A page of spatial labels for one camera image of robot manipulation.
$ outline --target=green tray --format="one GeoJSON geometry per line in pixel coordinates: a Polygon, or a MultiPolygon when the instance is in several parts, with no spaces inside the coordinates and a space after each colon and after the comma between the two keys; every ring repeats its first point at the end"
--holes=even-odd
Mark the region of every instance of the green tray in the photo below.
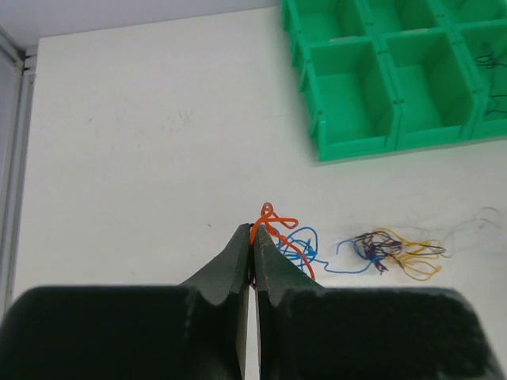
{"type": "Polygon", "coordinates": [[[505,0],[283,0],[320,161],[507,135],[505,0]]]}

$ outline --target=yellow wire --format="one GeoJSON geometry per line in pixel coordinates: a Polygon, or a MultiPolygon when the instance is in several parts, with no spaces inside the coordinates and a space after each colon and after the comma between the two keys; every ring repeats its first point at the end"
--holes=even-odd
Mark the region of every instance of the yellow wire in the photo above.
{"type": "Polygon", "coordinates": [[[394,235],[401,243],[403,243],[403,248],[405,249],[418,247],[415,250],[401,252],[395,255],[395,258],[392,256],[387,257],[387,260],[390,261],[391,263],[400,265],[405,274],[409,276],[411,279],[415,279],[417,281],[428,281],[429,279],[434,277],[435,274],[437,274],[442,270],[442,267],[440,265],[433,265],[425,260],[422,260],[423,258],[426,260],[436,260],[440,257],[440,255],[438,253],[435,253],[433,249],[433,247],[442,246],[439,240],[432,239],[421,242],[408,241],[404,237],[395,233],[393,230],[385,227],[377,228],[374,230],[374,232],[385,232],[387,234],[394,235]],[[433,252],[433,255],[425,254],[424,256],[422,256],[422,253],[424,253],[427,250],[433,252]],[[429,270],[427,272],[422,271],[421,269],[416,268],[415,266],[416,264],[425,265],[429,268],[429,270]],[[420,276],[417,277],[417,275],[412,275],[411,273],[409,273],[409,271],[415,272],[418,275],[422,275],[423,277],[420,276]]]}

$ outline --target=tabletop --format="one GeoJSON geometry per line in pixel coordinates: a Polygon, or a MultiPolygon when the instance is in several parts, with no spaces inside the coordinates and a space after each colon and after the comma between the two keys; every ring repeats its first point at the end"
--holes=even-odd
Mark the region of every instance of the tabletop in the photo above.
{"type": "Polygon", "coordinates": [[[336,269],[362,265],[337,243],[379,226],[443,239],[453,257],[428,282],[318,265],[316,278],[453,287],[507,368],[507,142],[318,164],[289,49],[276,7],[42,39],[14,297],[180,283],[269,201],[318,231],[336,269]]]}

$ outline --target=red wire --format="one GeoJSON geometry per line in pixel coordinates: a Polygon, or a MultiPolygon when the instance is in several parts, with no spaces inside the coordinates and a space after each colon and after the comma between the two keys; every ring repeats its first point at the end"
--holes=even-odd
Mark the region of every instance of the red wire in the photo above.
{"type": "Polygon", "coordinates": [[[282,247],[284,245],[288,245],[299,254],[301,260],[303,260],[304,264],[307,266],[308,271],[310,271],[311,279],[315,281],[315,274],[313,268],[310,265],[310,261],[308,261],[307,257],[303,255],[298,247],[293,245],[284,235],[279,234],[278,231],[273,226],[271,226],[271,222],[278,222],[289,230],[293,230],[299,225],[299,220],[296,218],[281,218],[278,216],[278,214],[273,209],[273,205],[269,202],[266,202],[262,205],[261,217],[255,222],[252,227],[252,231],[250,232],[250,245],[254,244],[257,230],[259,229],[259,226],[264,223],[269,234],[282,241],[282,247]]]}

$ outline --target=white table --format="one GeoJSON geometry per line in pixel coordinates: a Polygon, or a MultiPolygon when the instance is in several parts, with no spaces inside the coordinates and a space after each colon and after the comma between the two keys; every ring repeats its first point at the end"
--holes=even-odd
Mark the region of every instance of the white table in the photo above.
{"type": "MultiPolygon", "coordinates": [[[[279,12],[41,40],[14,296],[180,283],[266,200],[315,227],[336,268],[357,260],[334,257],[336,243],[375,226],[458,226],[459,250],[423,284],[461,291],[507,368],[507,227],[460,224],[483,207],[506,215],[507,142],[317,165],[279,12]]],[[[316,274],[326,286],[421,285],[395,269],[316,274]]],[[[252,305],[250,318],[254,379],[252,305]]]]}

